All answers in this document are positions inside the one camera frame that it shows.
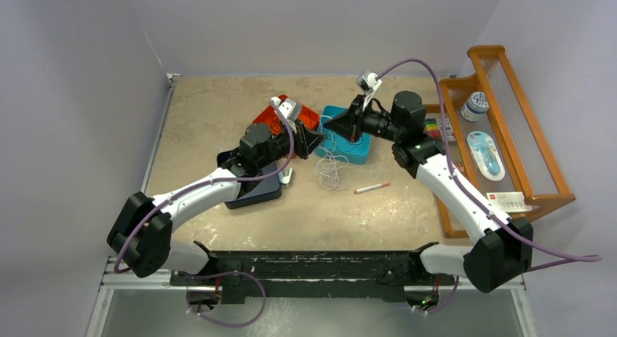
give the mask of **tabletop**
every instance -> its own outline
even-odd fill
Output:
[[[147,190],[163,194],[210,174],[216,156],[238,146],[246,127],[277,95],[289,95],[321,113],[348,107],[359,93],[354,77],[180,77],[164,123]],[[402,90],[437,103],[430,78],[389,77],[377,95],[386,109]],[[218,205],[173,235],[212,250],[412,250],[445,239],[435,196],[394,161],[391,143],[371,141],[366,164],[341,170],[334,191],[319,185],[319,157],[290,163],[292,184],[274,201],[229,210]],[[354,190],[389,181],[386,188]]]

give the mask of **wooden shelf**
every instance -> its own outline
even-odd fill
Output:
[[[513,218],[525,216],[534,221],[572,202],[575,197],[546,142],[506,50],[503,46],[475,46],[467,55],[476,73],[461,79],[443,79],[439,84],[469,181],[483,194],[521,191],[525,203],[533,206],[533,210],[512,215]],[[486,94],[489,110],[485,118],[469,122],[461,116],[461,108],[474,91]],[[466,136],[474,130],[484,131],[495,140],[506,166],[501,181],[489,181],[480,174],[466,142]],[[441,200],[438,204],[445,236],[467,237],[464,230],[453,226],[455,220]]]

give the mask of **orange box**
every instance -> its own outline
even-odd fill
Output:
[[[287,98],[291,98],[291,97],[287,95],[279,96],[280,100],[285,100]],[[317,130],[319,126],[319,114],[318,113],[312,111],[306,106],[302,106],[302,111],[300,112],[300,115],[298,115],[298,118],[300,119],[300,121],[302,121],[302,123],[304,123],[304,126],[306,128],[310,130]],[[268,127],[270,127],[270,131],[272,132],[273,135],[278,135],[279,133],[283,132],[283,125],[281,123],[281,120],[276,115],[276,113],[274,112],[274,109],[271,106],[268,106],[266,109],[264,109],[261,112],[261,114],[259,114],[259,116],[257,116],[255,120],[252,121],[253,124],[257,124],[259,122],[263,122],[264,124],[267,124]]]

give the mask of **blue packaged item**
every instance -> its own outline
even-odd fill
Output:
[[[506,171],[493,139],[486,132],[473,131],[467,135],[467,144],[480,173],[491,181],[502,180]]]
[[[367,133],[362,134],[362,137],[356,143],[350,143],[345,138],[336,133],[323,128],[323,124],[328,122],[331,117],[335,117],[343,113],[346,109],[338,106],[326,106],[322,117],[319,118],[319,131],[326,135],[326,139],[314,151],[315,155],[324,157],[327,149],[333,155],[344,156],[352,164],[365,164],[368,159],[370,150],[371,136]],[[343,157],[337,157],[339,161],[346,161]]]

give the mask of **white wall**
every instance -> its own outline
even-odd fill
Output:
[[[527,274],[544,336],[617,331],[617,0],[501,0],[478,44],[503,44],[577,200],[536,239],[600,263]],[[463,67],[469,74],[471,64]],[[534,252],[535,263],[549,260]]]
[[[166,76],[128,0],[0,0],[0,336],[83,336]]]
[[[130,0],[165,71],[345,74],[420,57],[456,74],[498,0]],[[401,69],[426,75],[417,66]]]

